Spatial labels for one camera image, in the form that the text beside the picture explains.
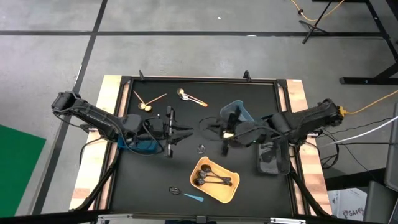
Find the green mat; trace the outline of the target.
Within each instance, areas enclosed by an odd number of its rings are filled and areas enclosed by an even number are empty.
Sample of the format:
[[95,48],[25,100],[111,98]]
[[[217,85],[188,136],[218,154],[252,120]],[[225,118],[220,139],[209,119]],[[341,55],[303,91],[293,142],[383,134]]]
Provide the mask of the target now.
[[0,218],[17,212],[45,142],[0,125]]

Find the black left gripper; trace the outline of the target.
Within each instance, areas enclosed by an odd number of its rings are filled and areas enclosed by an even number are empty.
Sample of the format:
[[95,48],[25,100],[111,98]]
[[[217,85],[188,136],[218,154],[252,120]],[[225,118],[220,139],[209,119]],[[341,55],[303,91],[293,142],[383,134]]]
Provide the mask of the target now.
[[[166,120],[159,115],[145,119],[144,129],[147,134],[160,146],[161,152],[165,157],[173,157],[173,151],[170,146],[170,137],[172,133],[172,124],[175,111],[171,106],[167,107]],[[191,126],[174,124],[173,129],[177,131],[192,130]],[[193,133],[177,133],[172,135],[172,144],[177,145],[180,141],[190,137]]]

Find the white printed box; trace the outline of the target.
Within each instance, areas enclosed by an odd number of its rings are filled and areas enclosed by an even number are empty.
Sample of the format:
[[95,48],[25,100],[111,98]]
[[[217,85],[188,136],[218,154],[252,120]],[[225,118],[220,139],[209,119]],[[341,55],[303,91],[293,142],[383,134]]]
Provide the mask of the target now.
[[331,211],[345,220],[363,221],[367,193],[357,188],[328,191]]

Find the black aluminium rig frame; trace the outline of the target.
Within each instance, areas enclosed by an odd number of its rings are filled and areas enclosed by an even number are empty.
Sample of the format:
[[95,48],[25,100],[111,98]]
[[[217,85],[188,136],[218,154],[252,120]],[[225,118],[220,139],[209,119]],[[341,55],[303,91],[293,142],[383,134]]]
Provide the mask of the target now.
[[[177,95],[178,88],[208,106],[182,100]],[[199,121],[216,115],[233,100],[243,100],[255,116],[280,111],[283,105],[294,111],[307,106],[299,80],[254,78],[247,82],[244,78],[152,76],[141,81],[138,76],[120,75],[104,76],[96,105],[114,114],[136,112],[139,100],[133,91],[141,98],[166,93],[154,112],[164,114],[166,107],[172,106],[180,123],[188,116]],[[241,182],[229,203],[221,203],[209,195],[198,202],[169,192],[169,187],[174,186],[183,193],[201,195],[201,191],[188,181],[200,159],[197,153],[200,144],[205,145],[207,157],[240,176]],[[114,214],[128,213],[136,219],[198,222],[265,222],[270,217],[292,218],[314,213],[291,177],[260,174],[254,165],[255,158],[253,148],[231,149],[223,156],[219,144],[206,141],[200,135],[174,146],[171,159],[121,152],[113,175],[91,207]]]

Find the black tripod stand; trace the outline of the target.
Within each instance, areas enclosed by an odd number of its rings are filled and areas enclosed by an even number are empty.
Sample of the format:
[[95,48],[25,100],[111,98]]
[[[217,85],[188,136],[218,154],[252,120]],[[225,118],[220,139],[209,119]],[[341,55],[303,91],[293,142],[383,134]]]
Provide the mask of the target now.
[[324,15],[326,14],[328,8],[330,7],[331,1],[326,5],[326,7],[324,8],[323,12],[320,14],[320,16],[318,17],[318,19],[315,21],[314,24],[310,24],[308,22],[305,22],[303,20],[299,20],[299,23],[301,23],[302,25],[306,25],[308,27],[308,32],[306,34],[306,36],[304,37],[302,44],[306,44],[307,41],[309,40],[309,38],[313,35],[313,34],[328,34],[327,31],[317,27],[318,23],[323,19]]

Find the light blue plastic bin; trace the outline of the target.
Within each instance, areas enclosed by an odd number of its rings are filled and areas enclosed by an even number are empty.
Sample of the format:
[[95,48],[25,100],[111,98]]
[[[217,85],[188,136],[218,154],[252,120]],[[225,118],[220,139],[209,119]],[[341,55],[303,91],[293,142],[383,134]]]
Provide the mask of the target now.
[[241,100],[235,100],[220,109],[220,116],[224,119],[228,119],[232,114],[236,115],[240,121],[254,121]]

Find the grey equipment case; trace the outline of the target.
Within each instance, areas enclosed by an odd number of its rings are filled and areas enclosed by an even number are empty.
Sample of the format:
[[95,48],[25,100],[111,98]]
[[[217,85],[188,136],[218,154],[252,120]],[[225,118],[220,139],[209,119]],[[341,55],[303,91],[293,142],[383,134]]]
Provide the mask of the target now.
[[379,169],[381,181],[368,183],[364,221],[398,224],[398,118],[392,122],[386,166]]

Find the yellow plastic bin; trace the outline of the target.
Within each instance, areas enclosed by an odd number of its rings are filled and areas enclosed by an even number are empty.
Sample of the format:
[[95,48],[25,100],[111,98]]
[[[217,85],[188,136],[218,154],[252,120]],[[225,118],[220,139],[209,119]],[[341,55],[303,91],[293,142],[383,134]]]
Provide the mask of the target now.
[[[209,165],[213,173],[210,173],[210,176],[208,175],[203,178],[205,181],[203,185],[197,185],[195,184],[195,179],[199,178],[198,171],[202,171],[202,165]],[[221,179],[218,179],[217,175],[221,177],[229,177],[231,179],[231,184],[216,184],[215,182],[221,182]],[[190,175],[190,183],[193,187],[201,190],[221,203],[229,203],[232,201],[232,198],[239,186],[239,182],[240,176],[237,172],[231,172],[230,170],[225,169],[211,161],[206,156],[199,159]]]

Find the black plastic tray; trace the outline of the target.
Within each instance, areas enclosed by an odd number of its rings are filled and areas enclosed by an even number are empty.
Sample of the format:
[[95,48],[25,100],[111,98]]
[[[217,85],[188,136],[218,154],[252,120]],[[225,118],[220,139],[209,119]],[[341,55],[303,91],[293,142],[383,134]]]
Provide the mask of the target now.
[[287,175],[290,172],[288,142],[274,141],[258,145],[257,169],[263,174]]

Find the teal plastic bin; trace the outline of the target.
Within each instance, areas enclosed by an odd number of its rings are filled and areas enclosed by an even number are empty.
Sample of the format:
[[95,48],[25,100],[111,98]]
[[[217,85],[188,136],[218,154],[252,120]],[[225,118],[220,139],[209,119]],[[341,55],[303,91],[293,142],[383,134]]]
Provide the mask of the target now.
[[141,154],[155,154],[157,152],[158,144],[153,140],[144,140],[138,142],[130,142],[125,144],[120,136],[117,141],[118,147]]

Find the black table leg frame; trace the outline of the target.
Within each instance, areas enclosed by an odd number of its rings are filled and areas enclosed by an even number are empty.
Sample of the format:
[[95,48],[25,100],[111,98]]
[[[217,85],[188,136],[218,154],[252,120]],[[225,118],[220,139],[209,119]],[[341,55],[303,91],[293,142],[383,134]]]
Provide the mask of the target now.
[[394,63],[375,77],[340,77],[339,82],[342,85],[398,85],[398,78],[392,77],[398,74],[398,52],[395,50],[393,43],[390,40],[389,34],[386,32],[370,0],[364,0],[364,2],[371,13],[382,38],[392,53]]

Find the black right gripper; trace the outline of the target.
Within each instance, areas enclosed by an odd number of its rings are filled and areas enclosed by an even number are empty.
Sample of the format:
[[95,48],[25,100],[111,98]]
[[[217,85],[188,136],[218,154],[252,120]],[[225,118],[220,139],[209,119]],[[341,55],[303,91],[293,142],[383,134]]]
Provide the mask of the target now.
[[[228,155],[229,147],[244,146],[248,147],[257,139],[254,137],[257,126],[254,121],[240,121],[236,115],[230,115],[228,119],[221,117],[223,123],[207,124],[207,129],[221,131],[221,138],[215,138],[215,142],[222,143],[221,154]],[[224,133],[233,133],[231,138],[224,138]]]

